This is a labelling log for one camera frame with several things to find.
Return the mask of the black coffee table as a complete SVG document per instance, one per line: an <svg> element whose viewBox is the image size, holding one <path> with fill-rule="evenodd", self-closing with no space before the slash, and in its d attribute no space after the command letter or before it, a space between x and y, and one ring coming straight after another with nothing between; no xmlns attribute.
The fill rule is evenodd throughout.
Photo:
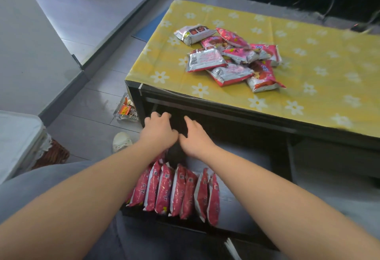
<svg viewBox="0 0 380 260"><path fill-rule="evenodd" d="M254 137L248 146L259 144L262 132L264 143L274 146L265 148L273 159L273 171L287 180L297 183L300 168L313 168L338 176L367 177L380 187L380 138L252 112L130 80L125 80L125 85L142 125L145 116L158 111L173 112L172 122L181 131L185 131L182 115L206 124L212 135L216 135L217 124L227 130L237 128L236 138L240 139L233 142L240 145L248 136Z"/></svg>

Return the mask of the black table drawer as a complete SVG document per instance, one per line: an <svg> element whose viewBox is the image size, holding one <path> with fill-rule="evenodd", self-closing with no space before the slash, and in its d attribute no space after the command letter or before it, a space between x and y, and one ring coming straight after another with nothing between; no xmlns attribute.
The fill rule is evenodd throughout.
<svg viewBox="0 0 380 260"><path fill-rule="evenodd" d="M292 158L289 156L288 141L285 136L275 137L268 141L259 141L253 146L233 144L231 142L216 141L216 145L253 162L289 181L292 177ZM155 221L178 229L196 233L209 234L221 238L235 239L260 244L266 248L277 250L272 241L262 232L259 226L250 217L224 182L218 178L220 188L220 213L216 227L208 221L203 222L195 212L187 220L177 217L159 215L155 212L143 211L141 207L126 207L123 205L123 216L140 220Z"/></svg>

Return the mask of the row of red snack packets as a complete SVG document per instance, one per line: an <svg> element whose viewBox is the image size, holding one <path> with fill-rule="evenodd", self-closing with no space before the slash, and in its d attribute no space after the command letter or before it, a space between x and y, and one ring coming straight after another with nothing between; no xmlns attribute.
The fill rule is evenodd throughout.
<svg viewBox="0 0 380 260"><path fill-rule="evenodd" d="M220 216L218 177L209 168L197 173L182 163L171 163L164 151L139 177L125 207L181 220L196 214L203 223L216 227Z"/></svg>

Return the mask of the brown wicker basket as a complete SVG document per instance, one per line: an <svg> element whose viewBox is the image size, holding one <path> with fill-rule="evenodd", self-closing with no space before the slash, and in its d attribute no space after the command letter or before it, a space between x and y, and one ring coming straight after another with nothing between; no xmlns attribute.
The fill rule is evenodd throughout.
<svg viewBox="0 0 380 260"><path fill-rule="evenodd" d="M36 160L31 170L45 166L64 164L68 160L69 156L69 150L67 150L55 139L52 139L48 150L43 152L42 156Z"/></svg>

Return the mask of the person's right hand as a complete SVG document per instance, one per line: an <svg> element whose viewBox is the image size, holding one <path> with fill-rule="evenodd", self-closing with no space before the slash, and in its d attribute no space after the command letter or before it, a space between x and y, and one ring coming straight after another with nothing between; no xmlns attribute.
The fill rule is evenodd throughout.
<svg viewBox="0 0 380 260"><path fill-rule="evenodd" d="M178 140L181 148L188 156L205 163L216 161L218 147L203 127L202 130L187 130L187 136L180 133Z"/></svg>

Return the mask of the person's right forearm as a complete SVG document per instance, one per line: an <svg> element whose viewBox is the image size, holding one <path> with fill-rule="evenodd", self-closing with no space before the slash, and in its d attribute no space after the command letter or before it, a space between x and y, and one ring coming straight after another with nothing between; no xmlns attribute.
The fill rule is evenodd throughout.
<svg viewBox="0 0 380 260"><path fill-rule="evenodd" d="M292 260L380 260L380 241L320 198L216 145L195 150Z"/></svg>

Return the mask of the white plastic piece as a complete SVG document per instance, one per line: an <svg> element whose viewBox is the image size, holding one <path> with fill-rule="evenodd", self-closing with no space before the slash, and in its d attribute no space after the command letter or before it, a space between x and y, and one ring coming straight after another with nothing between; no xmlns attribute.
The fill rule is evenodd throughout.
<svg viewBox="0 0 380 260"><path fill-rule="evenodd" d="M242 258L240 257L239 253L237 252L235 246L233 245L232 243L232 240L230 238L227 238L227 240L225 241L225 247L227 248L228 252L230 253L231 257L234 259L234 260L242 260Z"/></svg>

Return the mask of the white cloth covered seat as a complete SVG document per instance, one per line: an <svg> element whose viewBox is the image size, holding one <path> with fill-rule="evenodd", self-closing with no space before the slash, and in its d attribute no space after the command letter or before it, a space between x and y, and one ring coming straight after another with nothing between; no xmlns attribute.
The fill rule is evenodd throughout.
<svg viewBox="0 0 380 260"><path fill-rule="evenodd" d="M51 147L38 116L0 110L0 185L30 171Z"/></svg>

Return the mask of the person's left hand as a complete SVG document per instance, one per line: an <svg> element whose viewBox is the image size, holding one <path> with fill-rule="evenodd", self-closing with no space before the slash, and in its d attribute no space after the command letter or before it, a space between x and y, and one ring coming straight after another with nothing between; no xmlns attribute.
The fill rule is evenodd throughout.
<svg viewBox="0 0 380 260"><path fill-rule="evenodd" d="M179 133L171 127L170 122L158 125L149 124L144 125L138 143L152 148L157 153L161 153L173 146L178 141L178 138Z"/></svg>

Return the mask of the blue floor mat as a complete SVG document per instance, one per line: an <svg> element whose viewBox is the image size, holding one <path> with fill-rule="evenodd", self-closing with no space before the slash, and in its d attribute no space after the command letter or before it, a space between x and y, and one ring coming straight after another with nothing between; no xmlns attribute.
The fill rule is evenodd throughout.
<svg viewBox="0 0 380 260"><path fill-rule="evenodd" d="M165 16L166 12L169 10L169 8L165 9L163 12L158 14L155 18L153 18L149 23L147 23L144 27L142 27L140 30L132 34L132 37L134 39L143 41L147 43L153 33L155 32L156 28L162 21L163 17Z"/></svg>

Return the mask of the yellow floral tablecloth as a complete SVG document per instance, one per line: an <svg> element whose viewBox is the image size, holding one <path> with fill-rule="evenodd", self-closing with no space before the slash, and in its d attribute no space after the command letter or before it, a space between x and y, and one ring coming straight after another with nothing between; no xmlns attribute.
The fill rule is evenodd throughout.
<svg viewBox="0 0 380 260"><path fill-rule="evenodd" d="M278 46L274 74L286 89L255 95L246 83L220 87L205 71L185 72L191 48L174 31L196 24ZM380 138L380 36L174 0L126 80Z"/></svg>

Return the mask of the pile of pink snack packets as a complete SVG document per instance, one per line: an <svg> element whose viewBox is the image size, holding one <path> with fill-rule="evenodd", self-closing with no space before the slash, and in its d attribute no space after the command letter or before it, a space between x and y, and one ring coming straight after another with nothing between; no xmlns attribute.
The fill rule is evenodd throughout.
<svg viewBox="0 0 380 260"><path fill-rule="evenodd" d="M250 44L229 30L199 24L174 36L187 46L202 46L188 53L187 73L204 70L220 87L246 81L254 93L286 88L273 70L282 62L277 45Z"/></svg>

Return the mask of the clear glass candy dish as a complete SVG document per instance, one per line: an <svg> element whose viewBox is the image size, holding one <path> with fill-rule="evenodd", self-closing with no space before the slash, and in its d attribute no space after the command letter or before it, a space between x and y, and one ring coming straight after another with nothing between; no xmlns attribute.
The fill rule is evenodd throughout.
<svg viewBox="0 0 380 260"><path fill-rule="evenodd" d="M127 92L124 93L123 97L121 98L121 101L115 109L114 117L119 121L139 121L136 108Z"/></svg>

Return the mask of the white shoe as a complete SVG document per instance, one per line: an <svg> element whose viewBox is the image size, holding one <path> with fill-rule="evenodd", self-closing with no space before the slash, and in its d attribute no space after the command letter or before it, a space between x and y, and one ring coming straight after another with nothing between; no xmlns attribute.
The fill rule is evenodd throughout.
<svg viewBox="0 0 380 260"><path fill-rule="evenodd" d="M112 142L112 153L117 153L127 147L133 145L133 140L126 132L117 133Z"/></svg>

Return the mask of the person's left forearm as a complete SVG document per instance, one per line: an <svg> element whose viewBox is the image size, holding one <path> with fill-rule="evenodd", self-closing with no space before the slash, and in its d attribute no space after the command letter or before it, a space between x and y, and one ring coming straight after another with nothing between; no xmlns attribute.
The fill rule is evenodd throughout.
<svg viewBox="0 0 380 260"><path fill-rule="evenodd" d="M0 225L0 260L81 260L166 148L137 143L49 189Z"/></svg>

